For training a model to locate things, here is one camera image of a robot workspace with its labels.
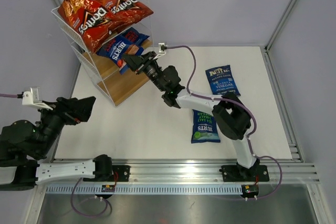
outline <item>metal frame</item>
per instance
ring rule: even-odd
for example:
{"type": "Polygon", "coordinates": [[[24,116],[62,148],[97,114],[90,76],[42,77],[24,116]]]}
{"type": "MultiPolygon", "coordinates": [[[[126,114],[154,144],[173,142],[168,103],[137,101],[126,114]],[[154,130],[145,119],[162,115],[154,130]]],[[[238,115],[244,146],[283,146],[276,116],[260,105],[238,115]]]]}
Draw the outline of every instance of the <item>metal frame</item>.
{"type": "MultiPolygon", "coordinates": [[[[260,49],[293,157],[292,161],[280,160],[284,172],[283,183],[306,184],[319,223],[327,224],[332,223],[332,218],[329,214],[330,212],[319,185],[320,182],[315,166],[314,164],[304,162],[304,156],[298,145],[295,129],[291,123],[290,113],[286,108],[286,101],[281,93],[279,80],[272,64],[271,54],[269,53],[269,49],[272,47],[277,36],[286,24],[286,20],[290,16],[297,1],[298,0],[290,0],[268,44],[260,47],[260,49]]],[[[54,2],[56,5],[59,5],[60,1],[54,0],[54,2]]],[[[74,161],[77,162],[78,160],[55,160],[55,162],[60,163],[74,161]]],[[[279,178],[278,167],[276,164],[270,163],[269,161],[261,162],[266,164],[269,169],[271,180],[268,184],[276,183],[279,178]]],[[[223,185],[224,183],[218,169],[223,164],[234,164],[235,161],[227,159],[206,161],[113,160],[113,163],[116,165],[127,164],[131,166],[130,182],[124,183],[125,185],[223,185]]],[[[34,196],[31,202],[30,211],[26,218],[26,223],[36,223],[38,220],[46,189],[47,186],[43,185],[34,188],[34,196]]]]}

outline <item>red doritos bag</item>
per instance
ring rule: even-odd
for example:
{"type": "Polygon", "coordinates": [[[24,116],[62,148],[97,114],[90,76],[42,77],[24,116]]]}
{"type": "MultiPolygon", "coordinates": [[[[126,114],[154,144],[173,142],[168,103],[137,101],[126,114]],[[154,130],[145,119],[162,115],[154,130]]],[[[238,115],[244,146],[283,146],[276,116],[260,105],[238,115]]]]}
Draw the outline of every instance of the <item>red doritos bag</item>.
{"type": "Polygon", "coordinates": [[[139,22],[143,18],[153,14],[146,5],[137,0],[97,0],[104,7],[110,10],[118,17],[123,17],[126,22],[118,31],[122,31],[126,27],[139,22]]]}
{"type": "Polygon", "coordinates": [[[82,37],[91,52],[96,52],[114,30],[128,21],[95,0],[64,0],[58,13],[82,37]]]}

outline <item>white table surface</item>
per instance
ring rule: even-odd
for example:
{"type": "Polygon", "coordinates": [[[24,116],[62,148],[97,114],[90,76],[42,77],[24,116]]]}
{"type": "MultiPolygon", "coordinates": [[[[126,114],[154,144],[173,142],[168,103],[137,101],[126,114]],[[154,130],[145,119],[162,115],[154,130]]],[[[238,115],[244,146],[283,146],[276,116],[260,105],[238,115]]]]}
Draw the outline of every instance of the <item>white table surface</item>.
{"type": "MultiPolygon", "coordinates": [[[[260,48],[192,49],[196,54],[197,70],[191,89],[211,93],[204,70],[230,64],[242,94],[240,99],[257,119],[257,132],[251,138],[255,153],[291,159],[260,48]]],[[[181,84],[186,85],[193,68],[189,51],[169,50],[158,63],[163,68],[174,65],[181,84]]],[[[55,158],[94,158],[100,154],[114,159],[236,158],[232,141],[221,133],[221,143],[191,144],[192,111],[168,107],[161,98],[162,92],[151,81],[114,108],[81,67],[73,97],[80,99],[91,95],[97,100],[89,122],[64,127],[55,158]]]]}

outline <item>cable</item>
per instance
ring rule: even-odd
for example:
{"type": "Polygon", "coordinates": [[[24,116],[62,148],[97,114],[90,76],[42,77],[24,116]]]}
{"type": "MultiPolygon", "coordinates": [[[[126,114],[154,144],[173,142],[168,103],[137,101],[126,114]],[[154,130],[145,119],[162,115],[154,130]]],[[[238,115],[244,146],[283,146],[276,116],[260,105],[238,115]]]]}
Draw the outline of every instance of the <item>cable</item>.
{"type": "Polygon", "coordinates": [[[234,105],[237,105],[237,106],[241,107],[242,109],[244,109],[244,110],[248,113],[248,115],[251,117],[251,119],[252,119],[252,121],[253,121],[253,130],[252,130],[251,132],[249,132],[249,133],[246,134],[246,138],[247,138],[247,142],[248,142],[248,147],[249,147],[249,150],[250,150],[251,155],[252,155],[253,157],[258,158],[258,159],[269,158],[269,159],[273,160],[273,161],[277,164],[277,166],[279,167],[279,172],[280,172],[280,178],[279,178],[279,182],[278,182],[276,188],[275,188],[272,192],[270,192],[270,193],[268,193],[268,194],[266,194],[266,195],[263,195],[263,196],[258,197],[258,199],[267,198],[267,197],[273,195],[273,194],[279,189],[279,187],[280,187],[280,185],[281,185],[281,183],[282,183],[282,169],[281,169],[280,163],[279,163],[275,158],[273,158],[273,157],[271,157],[271,156],[261,156],[261,157],[259,157],[259,156],[257,156],[257,155],[254,153],[253,148],[252,148],[252,144],[251,144],[251,141],[250,141],[250,138],[249,138],[249,137],[250,137],[252,134],[254,134],[254,133],[256,132],[256,130],[257,130],[257,120],[256,120],[256,118],[253,116],[252,112],[251,112],[247,107],[245,107],[243,104],[241,104],[241,103],[239,103],[239,102],[236,102],[236,101],[233,101],[233,100],[231,100],[231,99],[227,99],[227,98],[211,98],[211,97],[206,97],[206,96],[204,96],[204,95],[194,94],[193,92],[191,92],[190,89],[189,89],[189,85],[190,85],[191,79],[194,77],[194,74],[195,74],[195,71],[196,71],[196,57],[195,57],[194,52],[192,51],[192,49],[191,49],[189,46],[181,45],[181,46],[174,46],[174,47],[166,47],[166,49],[177,49],[177,48],[186,48],[186,49],[189,50],[189,52],[190,52],[191,55],[193,56],[193,60],[194,60],[194,69],[193,69],[193,71],[192,71],[192,73],[191,73],[191,75],[190,75],[190,77],[189,77],[189,79],[188,79],[187,87],[186,87],[187,92],[188,92],[190,95],[192,95],[192,96],[194,96],[194,97],[198,97],[198,98],[207,99],[207,100],[225,101],[225,102],[233,103],[234,105]]]}
{"type": "Polygon", "coordinates": [[[18,98],[17,94],[0,94],[0,97],[18,98]]]}
{"type": "Polygon", "coordinates": [[[111,205],[111,203],[110,203],[108,200],[104,199],[104,198],[100,198],[101,200],[103,200],[103,201],[105,202],[105,207],[104,207],[103,211],[100,212],[99,214],[96,214],[96,215],[87,215],[87,214],[83,214],[81,211],[79,211],[79,210],[74,206],[73,203],[74,203],[75,190],[76,190],[78,184],[79,184],[81,181],[82,181],[82,178],[80,178],[80,179],[77,181],[77,183],[75,184],[75,186],[74,186],[73,189],[72,189],[71,197],[70,197],[71,208],[72,208],[77,214],[79,214],[79,215],[81,215],[81,216],[84,216],[84,217],[87,217],[87,218],[97,218],[97,217],[102,216],[102,215],[106,212],[107,207],[110,207],[110,212],[112,212],[112,205],[111,205]]]}

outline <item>purple cable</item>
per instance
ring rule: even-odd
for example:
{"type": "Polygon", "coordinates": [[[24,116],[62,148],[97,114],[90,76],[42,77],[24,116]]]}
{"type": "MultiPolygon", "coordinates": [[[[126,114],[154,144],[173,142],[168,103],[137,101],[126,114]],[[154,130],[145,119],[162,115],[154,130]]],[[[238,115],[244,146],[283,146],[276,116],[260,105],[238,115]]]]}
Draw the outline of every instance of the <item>purple cable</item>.
{"type": "Polygon", "coordinates": [[[0,94],[0,97],[17,98],[17,94],[0,94]]]}
{"type": "Polygon", "coordinates": [[[77,214],[79,214],[79,215],[81,215],[81,216],[84,216],[84,217],[87,217],[87,218],[97,218],[97,217],[102,216],[102,215],[106,212],[108,206],[110,207],[111,212],[112,212],[112,206],[111,206],[111,203],[110,203],[108,200],[104,199],[104,198],[102,198],[102,200],[105,202],[105,207],[104,207],[104,209],[103,209],[102,212],[100,212],[99,214],[96,214],[96,215],[87,215],[87,214],[83,214],[81,211],[79,211],[79,210],[74,206],[73,203],[74,203],[75,190],[76,190],[78,184],[81,182],[81,180],[82,180],[82,179],[80,178],[80,179],[77,181],[77,183],[75,184],[75,186],[73,187],[73,190],[72,190],[72,192],[71,192],[71,197],[70,197],[71,208],[72,208],[77,214]]]}
{"type": "MultiPolygon", "coordinates": [[[[186,48],[186,49],[189,50],[189,52],[193,56],[194,69],[193,69],[193,71],[192,71],[192,73],[191,73],[191,75],[190,75],[190,77],[188,79],[188,82],[187,82],[187,87],[186,87],[187,92],[190,95],[194,96],[194,97],[203,98],[203,99],[207,99],[207,100],[212,100],[211,97],[206,97],[204,95],[194,94],[193,92],[190,91],[189,85],[190,85],[191,79],[194,77],[194,74],[195,74],[195,71],[196,71],[196,57],[195,57],[194,52],[192,51],[192,49],[189,46],[181,45],[181,46],[167,47],[167,49],[176,49],[176,48],[186,48]]],[[[279,189],[279,187],[281,185],[281,182],[282,182],[282,169],[281,169],[280,163],[275,158],[273,158],[271,156],[262,156],[262,157],[259,157],[259,156],[257,156],[254,153],[253,148],[252,148],[252,144],[251,144],[251,141],[250,141],[249,137],[253,133],[255,133],[256,130],[257,130],[257,120],[256,120],[256,118],[253,116],[252,112],[247,107],[245,107],[244,105],[242,105],[239,102],[236,102],[236,101],[233,101],[233,100],[227,99],[227,98],[214,98],[213,100],[215,100],[215,101],[225,101],[225,102],[233,103],[234,105],[237,105],[237,106],[241,107],[242,109],[244,109],[248,113],[248,115],[251,117],[251,119],[253,121],[253,130],[251,132],[249,132],[248,134],[246,134],[246,138],[247,138],[247,142],[248,142],[248,147],[249,147],[251,155],[254,156],[254,157],[256,157],[256,158],[258,158],[258,159],[269,158],[269,159],[273,160],[277,164],[277,166],[279,167],[279,172],[280,172],[279,183],[277,184],[276,188],[272,192],[270,192],[269,194],[266,194],[264,196],[260,196],[258,199],[264,199],[264,198],[267,198],[268,196],[273,195],[279,189]]]]}

